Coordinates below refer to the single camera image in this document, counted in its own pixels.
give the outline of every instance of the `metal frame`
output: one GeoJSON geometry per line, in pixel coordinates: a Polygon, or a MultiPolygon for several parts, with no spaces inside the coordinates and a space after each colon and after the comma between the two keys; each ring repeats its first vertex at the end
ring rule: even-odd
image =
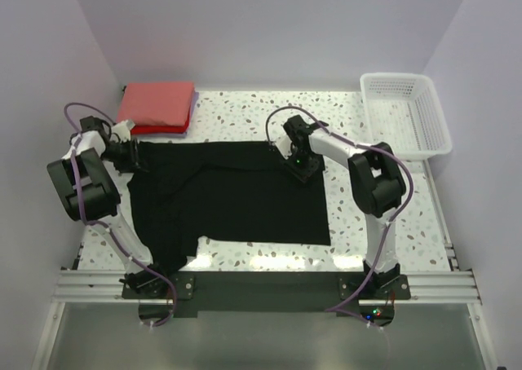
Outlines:
{"type": "MultiPolygon", "coordinates": [[[[62,271],[52,300],[68,303],[165,304],[165,299],[123,299],[123,285],[118,281],[123,274],[124,271],[62,271]]],[[[396,300],[397,304],[480,304],[472,272],[414,272],[407,276],[412,298],[396,300]]],[[[374,299],[360,300],[361,305],[382,305],[384,302],[374,299]]]]}
{"type": "Polygon", "coordinates": [[[32,370],[46,370],[51,359],[53,347],[55,346],[56,336],[60,328],[62,317],[64,316],[65,303],[52,302],[46,323],[43,326],[42,336],[38,343],[38,348],[33,360],[32,370]]]}
{"type": "MultiPolygon", "coordinates": [[[[497,370],[498,359],[482,315],[480,294],[476,287],[475,277],[471,271],[463,272],[458,268],[457,257],[449,238],[429,163],[424,161],[422,164],[429,182],[440,228],[444,233],[446,253],[452,271],[407,274],[411,299],[396,300],[396,303],[410,305],[467,304],[484,365],[487,370],[497,370]]],[[[49,364],[66,303],[165,304],[164,299],[123,299],[122,284],[118,281],[122,278],[123,273],[124,271],[61,271],[33,362],[33,370],[44,370],[49,364]]],[[[359,303],[361,306],[372,306],[382,305],[384,301],[360,300],[359,303]]]]}
{"type": "Polygon", "coordinates": [[[471,324],[475,331],[476,340],[479,344],[484,365],[488,370],[490,368],[497,370],[501,364],[498,362],[497,354],[495,354],[495,349],[493,347],[493,340],[489,335],[489,330],[484,320],[482,305],[469,304],[467,309],[470,312],[471,324]]]}

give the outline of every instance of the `gray floor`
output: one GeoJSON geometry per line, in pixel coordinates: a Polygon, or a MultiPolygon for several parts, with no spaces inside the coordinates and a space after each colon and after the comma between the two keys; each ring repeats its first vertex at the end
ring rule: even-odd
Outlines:
{"type": "MultiPolygon", "coordinates": [[[[401,306],[388,370],[481,370],[465,306],[401,306]]],[[[137,305],[69,305],[50,369],[384,369],[375,328],[330,314],[201,313],[150,332],[137,305]]]]}

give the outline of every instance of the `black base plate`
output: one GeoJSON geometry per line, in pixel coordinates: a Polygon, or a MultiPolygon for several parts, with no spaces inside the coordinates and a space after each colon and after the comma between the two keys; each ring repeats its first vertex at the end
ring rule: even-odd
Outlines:
{"type": "MultiPolygon", "coordinates": [[[[364,276],[364,272],[191,271],[177,272],[170,279],[178,291],[176,317],[183,318],[197,317],[198,311],[322,312],[347,298],[352,292],[348,288],[364,276]]],[[[363,292],[359,298],[386,300],[392,289],[396,299],[411,298],[405,275],[373,297],[363,292]]],[[[147,299],[129,289],[123,290],[122,297],[147,299]]],[[[345,309],[361,313],[355,300],[345,309]]]]}

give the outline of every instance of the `black cloth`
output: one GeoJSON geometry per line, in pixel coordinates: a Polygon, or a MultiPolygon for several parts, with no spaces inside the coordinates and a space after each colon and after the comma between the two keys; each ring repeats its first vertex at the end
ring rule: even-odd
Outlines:
{"type": "Polygon", "coordinates": [[[140,143],[129,182],[138,237],[165,272],[197,239],[330,245],[322,172],[302,184],[266,142],[140,143]]]}

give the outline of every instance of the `cable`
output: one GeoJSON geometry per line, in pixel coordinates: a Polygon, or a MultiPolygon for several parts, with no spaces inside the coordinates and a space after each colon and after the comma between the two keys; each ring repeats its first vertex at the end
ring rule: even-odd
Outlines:
{"type": "Polygon", "coordinates": [[[371,279],[372,274],[375,272],[375,267],[377,266],[378,260],[381,257],[381,252],[383,251],[384,242],[386,241],[386,236],[387,236],[388,232],[390,231],[391,224],[395,221],[397,216],[400,213],[402,213],[402,211],[406,208],[406,206],[408,205],[408,203],[411,201],[412,197],[414,196],[414,179],[412,178],[411,173],[409,172],[409,170],[406,167],[406,165],[399,158],[394,156],[393,154],[391,154],[389,152],[386,152],[386,151],[382,150],[381,148],[375,148],[373,146],[366,146],[364,144],[357,144],[357,143],[351,141],[350,139],[344,138],[343,136],[341,136],[339,134],[335,134],[334,132],[331,132],[330,130],[328,130],[328,128],[326,128],[326,126],[324,126],[320,121],[318,121],[309,111],[307,111],[306,109],[300,108],[300,107],[295,107],[294,105],[287,105],[285,107],[278,108],[275,111],[273,111],[272,113],[270,113],[270,115],[268,115],[267,121],[265,123],[265,132],[267,134],[267,140],[268,140],[269,143],[272,143],[272,141],[270,139],[270,134],[268,133],[268,123],[270,122],[270,119],[276,113],[278,113],[280,111],[287,110],[287,109],[295,109],[297,111],[300,111],[300,112],[304,113],[305,115],[310,117],[319,126],[319,128],[321,128],[328,135],[333,136],[334,138],[336,138],[336,139],[346,143],[349,146],[352,146],[353,148],[360,148],[362,150],[370,150],[372,152],[378,152],[379,154],[383,154],[383,155],[391,158],[392,160],[394,160],[398,164],[398,166],[400,166],[402,168],[402,170],[406,174],[406,178],[408,179],[408,184],[409,184],[408,195],[407,195],[404,203],[402,203],[402,205],[400,205],[400,207],[397,209],[397,211],[388,220],[387,225],[384,227],[383,236],[381,237],[381,242],[379,243],[379,246],[378,246],[378,249],[377,249],[377,253],[375,254],[374,264],[369,269],[368,275],[366,275],[366,277],[362,281],[361,285],[357,288],[357,290],[355,290],[352,293],[352,295],[350,295],[350,297],[346,298],[344,301],[338,303],[337,305],[332,306],[332,307],[330,307],[330,308],[325,310],[325,311],[340,311],[340,312],[344,312],[344,310],[341,309],[341,308],[343,306],[346,306],[351,300],[356,298],[361,293],[361,291],[366,287],[366,285],[368,284],[369,280],[371,279]]]}
{"type": "Polygon", "coordinates": [[[73,106],[79,106],[79,107],[85,107],[85,108],[89,108],[89,109],[92,109],[93,111],[99,113],[100,115],[104,116],[111,124],[116,124],[116,122],[110,118],[110,116],[105,113],[104,111],[102,111],[101,109],[98,109],[96,107],[93,107],[89,104],[84,104],[84,103],[76,103],[76,102],[72,102],[72,103],[68,103],[64,106],[64,115],[65,115],[65,118],[67,119],[67,121],[69,122],[69,124],[74,128],[74,130],[78,133],[81,132],[81,130],[78,128],[78,126],[76,125],[76,123],[73,121],[73,119],[71,119],[71,116],[69,115],[69,108],[73,107],[73,106]]]}
{"type": "Polygon", "coordinates": [[[151,325],[153,327],[159,327],[159,326],[163,325],[164,323],[166,323],[174,315],[174,313],[176,311],[177,297],[178,297],[178,294],[176,292],[176,288],[172,284],[172,282],[170,280],[168,280],[165,276],[155,272],[154,270],[151,270],[150,268],[145,266],[140,260],[137,260],[137,259],[133,258],[132,255],[130,253],[128,253],[122,247],[122,244],[120,244],[120,241],[118,240],[118,238],[113,233],[113,231],[111,230],[110,226],[107,223],[102,222],[102,221],[98,221],[98,220],[87,221],[87,217],[86,217],[86,214],[85,214],[85,202],[83,200],[83,190],[82,190],[82,185],[81,185],[82,178],[80,176],[80,169],[78,168],[78,163],[76,161],[76,149],[77,149],[77,147],[78,147],[78,145],[79,145],[79,143],[80,143],[80,141],[82,139],[82,135],[81,134],[78,134],[78,136],[79,137],[76,139],[76,141],[75,141],[75,143],[73,145],[73,150],[71,151],[71,165],[73,166],[74,183],[76,185],[76,192],[77,192],[77,198],[78,198],[78,210],[80,212],[80,219],[82,220],[83,224],[86,225],[86,226],[100,225],[101,227],[103,227],[105,229],[105,231],[113,239],[114,244],[116,244],[117,248],[120,250],[120,252],[122,252],[122,254],[126,258],[131,260],[134,264],[136,264],[137,266],[139,266],[140,268],[142,268],[143,270],[145,270],[149,274],[154,275],[158,279],[163,280],[169,286],[169,289],[172,292],[172,309],[169,311],[169,314],[168,314],[167,317],[164,317],[163,319],[160,319],[160,320],[158,320],[158,321],[156,321],[154,323],[151,323],[151,325]]]}

